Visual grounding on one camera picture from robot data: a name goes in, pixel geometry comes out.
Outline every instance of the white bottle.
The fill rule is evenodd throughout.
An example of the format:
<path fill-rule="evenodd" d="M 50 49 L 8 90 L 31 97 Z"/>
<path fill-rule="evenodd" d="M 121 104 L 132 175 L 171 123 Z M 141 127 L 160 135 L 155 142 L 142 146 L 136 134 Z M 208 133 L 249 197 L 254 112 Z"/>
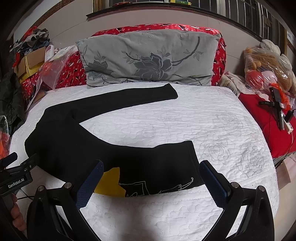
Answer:
<path fill-rule="evenodd" d="M 45 62 L 54 56 L 54 46 L 50 43 L 45 50 Z"/>

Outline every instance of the floral embroidered pillow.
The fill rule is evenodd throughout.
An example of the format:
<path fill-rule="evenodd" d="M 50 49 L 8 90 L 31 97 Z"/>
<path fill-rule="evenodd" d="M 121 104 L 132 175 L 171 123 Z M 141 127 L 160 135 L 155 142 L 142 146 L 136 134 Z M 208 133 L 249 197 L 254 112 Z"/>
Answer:
<path fill-rule="evenodd" d="M 210 86 L 220 35 L 162 29 L 78 41 L 90 87 L 126 82 Z"/>

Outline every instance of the white quilted bedspread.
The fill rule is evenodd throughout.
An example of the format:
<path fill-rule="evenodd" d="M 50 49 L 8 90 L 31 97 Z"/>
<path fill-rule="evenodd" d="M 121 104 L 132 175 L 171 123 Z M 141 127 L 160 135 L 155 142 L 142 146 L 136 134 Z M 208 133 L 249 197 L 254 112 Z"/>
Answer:
<path fill-rule="evenodd" d="M 18 163 L 27 158 L 24 141 L 51 105 L 125 88 L 162 85 L 164 83 L 126 83 L 49 91 L 29 111 L 26 123 L 13 135 L 10 152 L 17 152 Z M 279 192 L 272 157 L 259 126 L 242 103 L 227 88 L 172 86 L 179 96 L 175 100 L 109 112 L 81 125 L 95 136 L 117 145 L 154 147 L 191 140 L 198 160 L 209 160 L 230 182 L 236 181 L 246 188 L 265 186 L 275 216 Z M 38 167 L 32 170 L 32 176 L 33 183 L 23 188 L 28 195 L 34 195 L 39 185 L 47 188 L 63 185 Z M 28 199 L 19 201 L 23 214 L 28 203 Z M 202 240 L 221 211 L 205 185 L 176 193 L 131 198 L 93 194 L 87 206 L 81 209 L 102 241 Z M 244 208 L 230 234 L 237 230 L 243 212 Z"/>

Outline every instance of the human hand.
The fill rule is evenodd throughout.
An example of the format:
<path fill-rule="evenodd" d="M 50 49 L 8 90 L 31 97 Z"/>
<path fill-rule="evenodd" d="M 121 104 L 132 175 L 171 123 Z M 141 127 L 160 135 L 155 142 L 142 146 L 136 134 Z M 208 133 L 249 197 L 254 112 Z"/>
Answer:
<path fill-rule="evenodd" d="M 12 195 L 12 200 L 14 203 L 13 208 L 10 211 L 11 217 L 13 218 L 12 224 L 15 226 L 18 230 L 24 231 L 27 229 L 27 224 L 24 221 L 24 218 L 22 214 L 20 213 L 20 209 L 18 205 L 16 204 L 17 202 L 17 197 L 14 194 Z"/>

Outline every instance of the metal bolt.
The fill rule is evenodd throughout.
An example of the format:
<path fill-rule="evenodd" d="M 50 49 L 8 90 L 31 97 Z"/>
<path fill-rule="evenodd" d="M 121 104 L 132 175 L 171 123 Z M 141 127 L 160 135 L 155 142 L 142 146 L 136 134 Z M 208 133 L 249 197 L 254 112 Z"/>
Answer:
<path fill-rule="evenodd" d="M 41 192 L 41 191 L 43 191 L 43 190 L 44 190 L 44 186 L 39 186 L 39 187 L 38 187 L 38 191 L 39 191 L 39 192 Z"/>
<path fill-rule="evenodd" d="M 239 184 L 236 183 L 236 182 L 232 182 L 232 183 L 231 183 L 231 186 L 233 186 L 234 188 L 238 188 L 238 187 L 239 187 Z"/>
<path fill-rule="evenodd" d="M 65 188 L 70 188 L 71 186 L 72 186 L 72 183 L 65 183 L 65 184 L 64 184 L 64 187 L 65 187 Z"/>
<path fill-rule="evenodd" d="M 264 192 L 265 191 L 265 187 L 259 186 L 259 190 L 262 191 L 262 192 Z"/>

